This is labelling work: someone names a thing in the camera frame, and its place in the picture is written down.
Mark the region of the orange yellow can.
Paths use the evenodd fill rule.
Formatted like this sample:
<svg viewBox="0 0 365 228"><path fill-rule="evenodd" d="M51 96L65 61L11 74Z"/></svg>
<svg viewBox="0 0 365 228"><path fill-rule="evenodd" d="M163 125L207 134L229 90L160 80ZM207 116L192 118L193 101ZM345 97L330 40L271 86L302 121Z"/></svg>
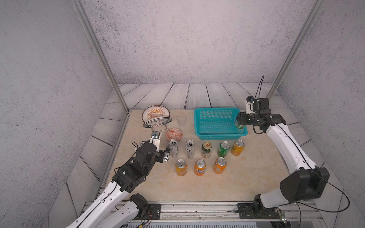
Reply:
<svg viewBox="0 0 365 228"><path fill-rule="evenodd" d="M187 173L187 164L184 159L178 159L175 163L176 174L178 176L185 176Z"/></svg>

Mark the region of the clear plastic cup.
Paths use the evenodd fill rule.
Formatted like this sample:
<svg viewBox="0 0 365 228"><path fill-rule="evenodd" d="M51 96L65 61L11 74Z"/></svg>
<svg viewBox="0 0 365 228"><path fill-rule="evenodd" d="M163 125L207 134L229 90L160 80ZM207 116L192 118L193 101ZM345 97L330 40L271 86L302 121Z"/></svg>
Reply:
<svg viewBox="0 0 365 228"><path fill-rule="evenodd" d="M176 116L176 119L177 119L177 122L178 122L178 126L180 128L184 128L185 125L186 125L186 122L187 122L187 115L184 114L184 113L179 113L177 116Z"/></svg>

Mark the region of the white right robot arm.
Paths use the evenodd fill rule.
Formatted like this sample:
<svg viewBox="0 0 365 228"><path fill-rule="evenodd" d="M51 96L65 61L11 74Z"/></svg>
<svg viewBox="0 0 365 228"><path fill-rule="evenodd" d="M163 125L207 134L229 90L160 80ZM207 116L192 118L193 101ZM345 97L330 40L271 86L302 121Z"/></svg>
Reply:
<svg viewBox="0 0 365 228"><path fill-rule="evenodd" d="M280 114L272 114L267 98L246 98L246 111L238 113L235 126L259 127L275 144L289 172L279 188L255 196L253 214L262 219L277 207L297 201L318 199L330 173L320 168L301 149Z"/></svg>

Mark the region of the orange Schweppes can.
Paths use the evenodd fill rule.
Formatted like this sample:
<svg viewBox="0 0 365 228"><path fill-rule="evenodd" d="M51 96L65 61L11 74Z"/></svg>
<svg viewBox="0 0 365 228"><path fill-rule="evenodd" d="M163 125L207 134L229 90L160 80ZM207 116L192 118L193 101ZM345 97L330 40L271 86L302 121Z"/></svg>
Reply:
<svg viewBox="0 0 365 228"><path fill-rule="evenodd" d="M243 149L245 147L245 144L244 144L244 141L243 140L236 140L234 143L233 143L233 146L231 148L231 153L234 155L234 156L239 156Z"/></svg>

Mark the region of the green rimmed white plate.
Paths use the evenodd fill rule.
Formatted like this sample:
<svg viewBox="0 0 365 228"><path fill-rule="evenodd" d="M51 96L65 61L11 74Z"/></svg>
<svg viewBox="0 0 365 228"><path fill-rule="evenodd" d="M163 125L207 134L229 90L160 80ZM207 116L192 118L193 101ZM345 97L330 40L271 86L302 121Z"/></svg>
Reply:
<svg viewBox="0 0 365 228"><path fill-rule="evenodd" d="M163 125L167 125L172 122L172 118L169 116L158 116L144 122L144 128L156 128Z"/></svg>

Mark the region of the orange Fanta can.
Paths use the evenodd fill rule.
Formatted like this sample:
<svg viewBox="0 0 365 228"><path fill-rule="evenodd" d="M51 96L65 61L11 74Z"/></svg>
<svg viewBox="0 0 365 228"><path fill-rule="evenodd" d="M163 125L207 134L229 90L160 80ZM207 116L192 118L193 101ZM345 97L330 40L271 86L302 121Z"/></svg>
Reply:
<svg viewBox="0 0 365 228"><path fill-rule="evenodd" d="M206 162L203 159L198 159L195 162L194 173L197 176L203 176L206 170Z"/></svg>

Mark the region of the red patterned bowl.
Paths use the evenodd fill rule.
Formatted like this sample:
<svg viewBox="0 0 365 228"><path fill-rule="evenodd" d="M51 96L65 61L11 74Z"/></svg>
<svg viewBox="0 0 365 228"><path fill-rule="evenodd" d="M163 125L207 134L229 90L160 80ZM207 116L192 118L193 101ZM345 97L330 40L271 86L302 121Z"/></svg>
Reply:
<svg viewBox="0 0 365 228"><path fill-rule="evenodd" d="M171 128L166 132L165 137L168 141L176 140L179 142L183 137L183 132L179 128Z"/></svg>

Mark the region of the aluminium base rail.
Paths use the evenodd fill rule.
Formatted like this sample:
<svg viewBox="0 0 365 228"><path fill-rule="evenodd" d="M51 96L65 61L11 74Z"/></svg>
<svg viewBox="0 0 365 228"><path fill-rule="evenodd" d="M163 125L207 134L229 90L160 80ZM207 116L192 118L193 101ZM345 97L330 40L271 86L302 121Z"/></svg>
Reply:
<svg viewBox="0 0 365 228"><path fill-rule="evenodd" d="M280 206L274 214L264 217L236 213L247 202L150 202L144 218L135 218L125 228L325 228L322 215L313 209L314 202L305 205Z"/></svg>

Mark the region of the left aluminium frame post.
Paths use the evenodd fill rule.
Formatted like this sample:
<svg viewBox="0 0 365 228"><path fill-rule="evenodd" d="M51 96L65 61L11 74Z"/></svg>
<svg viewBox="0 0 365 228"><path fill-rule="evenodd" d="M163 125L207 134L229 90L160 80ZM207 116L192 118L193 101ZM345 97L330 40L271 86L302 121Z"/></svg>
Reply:
<svg viewBox="0 0 365 228"><path fill-rule="evenodd" d="M129 112L129 108L128 108L128 106L127 106L127 104L126 104L126 102L125 102L125 100L123 98L122 93L120 92L119 86L118 86L118 84L116 82L116 79L115 79L115 77L113 75L113 72L112 72L112 70L110 68L110 65L109 65L109 63L108 63L108 61L107 61L107 59L105 57L105 54L104 54L104 52L102 50L102 47L101 47L101 45L100 45L100 43L98 41L98 38L97 38L97 36L96 36L93 28L92 28L92 25L90 23L90 20L89 20L89 18L87 16L87 13L86 13L86 11L85 11L85 9L83 7L82 1L80 1L80 0L72 0L71 2L73 4L73 6L74 6L74 9L76 10L76 13L78 14L78 17L79 17L79 19L80 19L80 21L82 23L82 26L83 26L84 30L85 30L85 32L86 32L86 34L87 34L87 36L88 36L88 38L89 38L89 40L90 40L93 48L94 48L94 51L95 51L95 53L96 53L96 55L97 55L97 57L98 57L101 65L102 65L102 67L104 69L104 72L105 72L105 74L106 74L106 76L107 76L107 78L108 78L108 80L109 80L109 82L110 82L110 84L111 84L114 92L116 93L116 96L117 96L119 102L121 103L123 109L128 113Z"/></svg>

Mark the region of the orange sunburst plate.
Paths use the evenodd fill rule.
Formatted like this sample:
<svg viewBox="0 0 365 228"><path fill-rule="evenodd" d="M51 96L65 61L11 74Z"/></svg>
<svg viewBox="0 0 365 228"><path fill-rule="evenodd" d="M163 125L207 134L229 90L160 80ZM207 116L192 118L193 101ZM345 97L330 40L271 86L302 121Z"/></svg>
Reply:
<svg viewBox="0 0 365 228"><path fill-rule="evenodd" d="M170 110L163 105L152 105L143 111L142 121L147 122L148 120L161 116L170 117Z"/></svg>

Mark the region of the aluminium frame post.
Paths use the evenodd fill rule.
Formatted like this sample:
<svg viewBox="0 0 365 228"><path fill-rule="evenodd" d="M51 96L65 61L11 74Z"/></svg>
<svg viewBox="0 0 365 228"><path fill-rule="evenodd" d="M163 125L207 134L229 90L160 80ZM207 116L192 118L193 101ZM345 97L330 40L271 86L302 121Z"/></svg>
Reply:
<svg viewBox="0 0 365 228"><path fill-rule="evenodd" d="M89 38L89 40L90 40L93 48L94 48L94 51L95 51L95 53L96 53L96 55L97 55L97 57L98 57L101 65L102 65L102 67L104 69L104 72L105 72L105 74L106 74L106 76L107 76L107 78L108 78L108 80L109 80L109 82L110 82L110 84L111 84L114 92L116 93L116 96L117 96L119 102L121 103L123 109L128 113L129 112L129 108L128 108L128 106L127 106L127 104L126 104L126 102L125 102L125 100L123 98L122 93L120 92L119 86L118 86L118 84L116 82L116 79L115 79L115 77L113 75L113 72L112 72L112 70L110 68L110 65L109 65L109 63L108 63L108 61L107 61L107 59L105 57L105 54L104 54L104 52L102 50L102 47L101 47L101 45L100 45L100 43L98 41L98 38L97 38L97 36L96 36L93 28L92 28L92 25L90 23L90 20L89 20L89 18L87 16L87 13L86 13L86 11L85 11L85 9L83 7L82 1L80 1L80 0L72 0L71 2L73 4L73 6L74 6L74 9L76 10L76 13L78 14L78 17L79 17L79 19L80 19L80 21L82 23L82 26L83 26L84 30L85 30L85 32L86 32L86 34L87 34L87 36L88 36L88 38Z"/></svg>
<svg viewBox="0 0 365 228"><path fill-rule="evenodd" d="M284 79L286 72L290 68L291 63L293 62L296 54L298 53L301 44L303 43L307 34L309 33L313 23L315 22L318 14L320 13L324 3L325 3L324 0L314 1L314 4L313 4L311 10L309 11L309 14L308 14L306 20L304 21L301 29L299 30L299 33L298 33L290 51L288 52L288 55L287 55L285 61L283 62L277 76L275 77L275 79L272 83L272 86L271 86L268 96L267 96L267 98L269 100L272 99L272 97L275 94L275 91L278 89L280 83Z"/></svg>

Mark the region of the green soda can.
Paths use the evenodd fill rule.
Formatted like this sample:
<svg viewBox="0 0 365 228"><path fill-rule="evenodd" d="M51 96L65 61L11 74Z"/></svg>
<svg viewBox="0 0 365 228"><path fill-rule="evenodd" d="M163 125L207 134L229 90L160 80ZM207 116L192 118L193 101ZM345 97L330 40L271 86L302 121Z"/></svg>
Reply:
<svg viewBox="0 0 365 228"><path fill-rule="evenodd" d="M227 141L223 141L219 145L217 155L225 158L230 150L230 144Z"/></svg>

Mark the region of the green white gold-top can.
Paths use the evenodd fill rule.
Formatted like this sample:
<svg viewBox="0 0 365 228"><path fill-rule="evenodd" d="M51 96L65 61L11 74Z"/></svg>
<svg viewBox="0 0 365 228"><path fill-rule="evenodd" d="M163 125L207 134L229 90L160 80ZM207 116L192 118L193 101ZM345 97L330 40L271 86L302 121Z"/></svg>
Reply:
<svg viewBox="0 0 365 228"><path fill-rule="evenodd" d="M211 156L212 144L210 142L204 142L201 147L201 155L203 158L209 158Z"/></svg>

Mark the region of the silver white drink can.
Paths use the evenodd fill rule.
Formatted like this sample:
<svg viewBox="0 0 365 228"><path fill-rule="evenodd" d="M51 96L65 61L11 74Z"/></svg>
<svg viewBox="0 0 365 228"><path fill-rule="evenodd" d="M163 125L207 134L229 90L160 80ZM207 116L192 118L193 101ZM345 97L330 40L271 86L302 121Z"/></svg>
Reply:
<svg viewBox="0 0 365 228"><path fill-rule="evenodd" d="M169 147L170 147L170 155L172 157L178 157L179 156L178 142L175 139L171 139L169 141Z"/></svg>

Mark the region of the orange can silver top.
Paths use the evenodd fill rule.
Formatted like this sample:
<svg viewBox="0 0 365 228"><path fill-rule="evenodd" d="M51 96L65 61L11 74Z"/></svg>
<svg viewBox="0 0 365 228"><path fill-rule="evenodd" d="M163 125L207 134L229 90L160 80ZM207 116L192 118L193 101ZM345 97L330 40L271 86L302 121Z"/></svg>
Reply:
<svg viewBox="0 0 365 228"><path fill-rule="evenodd" d="M214 164L214 167L213 167L213 171L216 173L216 174L222 174L225 170L227 166L227 161L225 158L223 157L218 157L216 160L215 160L215 164Z"/></svg>

